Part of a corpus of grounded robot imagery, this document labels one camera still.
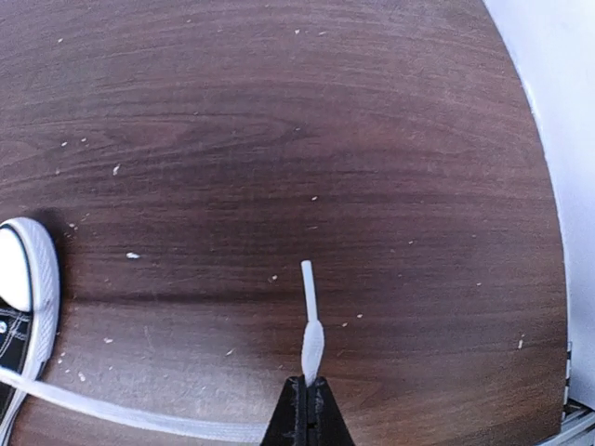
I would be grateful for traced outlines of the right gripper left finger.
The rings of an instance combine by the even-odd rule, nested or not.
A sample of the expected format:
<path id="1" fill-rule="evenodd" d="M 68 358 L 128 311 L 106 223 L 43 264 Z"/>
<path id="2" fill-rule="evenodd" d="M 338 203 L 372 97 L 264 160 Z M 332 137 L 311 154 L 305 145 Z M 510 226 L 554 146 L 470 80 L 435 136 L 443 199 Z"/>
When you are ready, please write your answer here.
<path id="1" fill-rule="evenodd" d="M 308 390 L 304 376 L 291 376 L 283 389 L 266 428 L 261 446 L 306 446 L 308 444 Z"/>

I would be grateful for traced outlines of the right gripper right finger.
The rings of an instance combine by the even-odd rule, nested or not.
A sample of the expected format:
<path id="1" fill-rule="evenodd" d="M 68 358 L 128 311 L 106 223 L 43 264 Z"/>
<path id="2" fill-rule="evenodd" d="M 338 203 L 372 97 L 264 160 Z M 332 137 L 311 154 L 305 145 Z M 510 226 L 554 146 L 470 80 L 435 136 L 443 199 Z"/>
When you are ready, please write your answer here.
<path id="1" fill-rule="evenodd" d="M 354 446 L 334 394 L 324 377 L 307 388 L 307 444 Z"/>

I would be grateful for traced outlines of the black white canvas sneaker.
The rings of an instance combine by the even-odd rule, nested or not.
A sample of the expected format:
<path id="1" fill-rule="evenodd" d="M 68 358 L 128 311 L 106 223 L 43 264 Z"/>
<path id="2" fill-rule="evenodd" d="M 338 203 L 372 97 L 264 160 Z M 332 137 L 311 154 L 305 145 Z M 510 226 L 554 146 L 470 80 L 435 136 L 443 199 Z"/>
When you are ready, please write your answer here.
<path id="1" fill-rule="evenodd" d="M 300 264 L 307 323 L 301 369 L 306 387 L 319 377 L 324 328 L 318 318 L 313 268 Z M 1 225 L 1 442 L 6 444 L 27 396 L 122 426 L 195 439 L 261 443 L 268 425 L 210 422 L 129 409 L 39 380 L 51 357 L 60 315 L 60 266 L 46 228 L 15 217 Z"/>

